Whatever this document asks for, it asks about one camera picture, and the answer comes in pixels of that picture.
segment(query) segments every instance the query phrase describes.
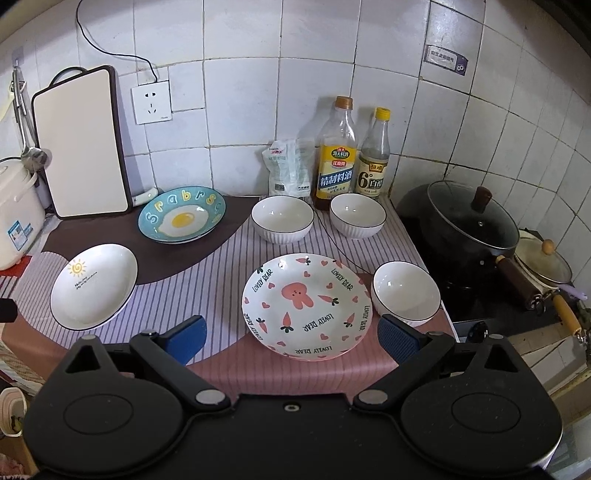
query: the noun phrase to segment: pink bunny plate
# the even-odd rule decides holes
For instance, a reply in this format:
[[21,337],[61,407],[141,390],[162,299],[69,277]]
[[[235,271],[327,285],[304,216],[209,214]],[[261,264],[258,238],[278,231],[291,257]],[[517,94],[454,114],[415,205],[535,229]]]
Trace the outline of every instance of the pink bunny plate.
[[373,315],[363,281],[340,261],[314,254],[283,255],[257,268],[244,287],[242,312],[263,345],[303,361],[348,352]]

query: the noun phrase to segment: metal screw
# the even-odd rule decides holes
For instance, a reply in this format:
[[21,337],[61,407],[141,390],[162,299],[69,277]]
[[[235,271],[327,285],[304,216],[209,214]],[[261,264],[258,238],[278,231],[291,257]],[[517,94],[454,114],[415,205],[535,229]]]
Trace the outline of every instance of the metal screw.
[[195,395],[195,400],[203,405],[218,405],[226,399],[226,394],[214,388],[202,390]]
[[283,410],[289,412],[300,411],[300,406],[296,403],[288,403],[286,406],[283,407]]
[[388,394],[382,390],[364,390],[359,394],[359,399],[367,405],[381,405],[388,399]]

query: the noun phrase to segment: yellow bottle cap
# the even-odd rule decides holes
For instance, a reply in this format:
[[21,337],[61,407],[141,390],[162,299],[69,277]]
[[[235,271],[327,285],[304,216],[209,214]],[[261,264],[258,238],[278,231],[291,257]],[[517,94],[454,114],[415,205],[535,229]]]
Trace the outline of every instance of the yellow bottle cap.
[[382,120],[382,121],[389,121],[390,120],[390,110],[388,108],[384,108],[384,107],[377,107],[375,109],[375,118],[376,120]]

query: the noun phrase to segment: fried egg illustration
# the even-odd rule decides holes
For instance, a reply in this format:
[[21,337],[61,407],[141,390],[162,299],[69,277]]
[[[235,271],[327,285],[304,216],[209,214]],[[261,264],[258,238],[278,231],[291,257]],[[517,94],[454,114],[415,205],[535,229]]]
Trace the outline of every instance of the fried egg illustration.
[[209,214],[198,205],[184,205],[177,207],[162,219],[158,230],[170,237],[191,235],[205,226]]

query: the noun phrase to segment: bottle label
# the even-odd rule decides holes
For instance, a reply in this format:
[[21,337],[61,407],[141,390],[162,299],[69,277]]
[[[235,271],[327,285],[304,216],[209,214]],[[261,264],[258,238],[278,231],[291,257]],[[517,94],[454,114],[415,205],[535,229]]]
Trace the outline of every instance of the bottle label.
[[340,146],[322,146],[320,149],[320,167],[316,196],[329,200],[339,193],[349,191],[356,148]]
[[364,155],[360,155],[359,159],[359,175],[355,183],[355,192],[368,197],[377,197],[384,185],[384,173],[388,164]]

